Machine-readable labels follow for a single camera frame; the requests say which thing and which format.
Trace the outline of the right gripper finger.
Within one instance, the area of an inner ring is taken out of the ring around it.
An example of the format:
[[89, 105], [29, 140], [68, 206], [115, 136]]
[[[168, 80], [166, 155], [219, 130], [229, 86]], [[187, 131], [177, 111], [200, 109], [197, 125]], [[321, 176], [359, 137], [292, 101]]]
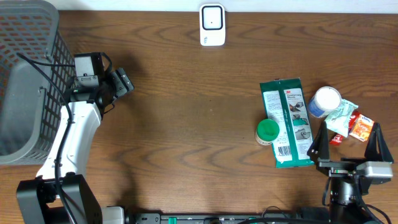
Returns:
[[384, 140], [379, 123], [374, 123], [372, 127], [364, 156], [368, 161], [394, 163], [393, 156]]
[[325, 121], [320, 125], [307, 155], [313, 162], [328, 162], [330, 160], [328, 129]]

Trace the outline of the red Nescafe stick sachet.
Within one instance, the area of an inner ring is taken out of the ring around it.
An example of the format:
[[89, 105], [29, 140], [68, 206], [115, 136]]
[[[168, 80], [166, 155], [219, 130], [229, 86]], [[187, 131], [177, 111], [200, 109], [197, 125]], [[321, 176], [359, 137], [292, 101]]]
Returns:
[[343, 139], [346, 138], [354, 126], [356, 120], [359, 118], [360, 112], [358, 110], [354, 110], [350, 116], [349, 123], [347, 127], [343, 127], [341, 131], [338, 131], [331, 139], [330, 144], [334, 146], [339, 146]]

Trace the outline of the orange white small packet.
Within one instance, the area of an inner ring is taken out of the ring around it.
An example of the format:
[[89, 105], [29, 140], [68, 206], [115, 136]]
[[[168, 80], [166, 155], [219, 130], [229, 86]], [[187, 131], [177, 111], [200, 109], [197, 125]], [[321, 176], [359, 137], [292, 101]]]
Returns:
[[363, 114], [359, 114], [356, 118], [353, 127], [350, 129], [349, 135], [365, 142], [368, 140], [374, 121]]

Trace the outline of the teal wet wipes pack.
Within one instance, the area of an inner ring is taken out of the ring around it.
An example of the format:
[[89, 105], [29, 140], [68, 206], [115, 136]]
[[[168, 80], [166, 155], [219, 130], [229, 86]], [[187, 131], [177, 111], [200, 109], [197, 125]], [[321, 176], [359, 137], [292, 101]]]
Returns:
[[339, 107], [326, 117], [325, 122], [327, 128], [335, 133], [341, 131], [343, 127], [348, 126], [350, 116], [357, 108], [358, 105], [346, 99], [342, 99]]

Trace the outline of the white plastic bottle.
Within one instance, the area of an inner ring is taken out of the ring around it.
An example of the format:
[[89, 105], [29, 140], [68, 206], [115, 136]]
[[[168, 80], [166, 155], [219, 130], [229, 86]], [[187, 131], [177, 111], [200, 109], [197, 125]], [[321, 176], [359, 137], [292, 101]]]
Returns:
[[308, 103], [308, 111], [317, 118], [328, 116], [341, 104], [341, 95], [335, 88], [324, 86], [317, 90]]

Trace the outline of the green lid small jar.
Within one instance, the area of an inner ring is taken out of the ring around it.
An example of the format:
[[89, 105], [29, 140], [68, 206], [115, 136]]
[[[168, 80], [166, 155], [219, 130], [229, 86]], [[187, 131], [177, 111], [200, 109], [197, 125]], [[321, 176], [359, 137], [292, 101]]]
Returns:
[[263, 119], [259, 122], [255, 132], [256, 141], [263, 146], [272, 144], [280, 133], [279, 125], [272, 119]]

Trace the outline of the green white instruction package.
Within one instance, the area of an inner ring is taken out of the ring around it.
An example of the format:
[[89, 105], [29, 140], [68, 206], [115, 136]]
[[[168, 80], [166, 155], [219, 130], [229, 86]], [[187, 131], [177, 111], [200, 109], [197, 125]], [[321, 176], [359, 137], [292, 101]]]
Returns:
[[310, 166], [307, 151], [313, 142], [307, 106], [299, 78], [260, 84], [267, 118], [279, 126], [272, 142], [277, 168]]

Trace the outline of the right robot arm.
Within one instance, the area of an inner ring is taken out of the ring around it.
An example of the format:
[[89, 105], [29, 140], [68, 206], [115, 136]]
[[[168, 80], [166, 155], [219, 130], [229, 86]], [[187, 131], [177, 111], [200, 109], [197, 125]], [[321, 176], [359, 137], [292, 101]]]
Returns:
[[382, 223], [373, 210], [391, 222], [382, 210], [363, 200], [371, 185], [385, 184], [393, 178], [394, 159], [379, 123], [371, 129], [363, 158], [331, 160], [326, 122], [321, 124], [307, 155], [316, 169], [328, 177], [325, 193], [330, 193], [330, 223]]

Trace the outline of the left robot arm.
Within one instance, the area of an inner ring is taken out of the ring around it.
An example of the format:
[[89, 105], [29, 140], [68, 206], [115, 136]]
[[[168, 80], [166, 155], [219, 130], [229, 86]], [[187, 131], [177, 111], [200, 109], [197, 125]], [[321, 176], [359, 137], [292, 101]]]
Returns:
[[25, 223], [129, 223], [123, 207], [101, 207], [86, 179], [93, 137], [106, 107], [133, 91], [134, 85], [119, 68], [99, 78], [96, 85], [77, 85], [61, 99], [61, 122], [43, 166], [32, 180], [17, 188]]

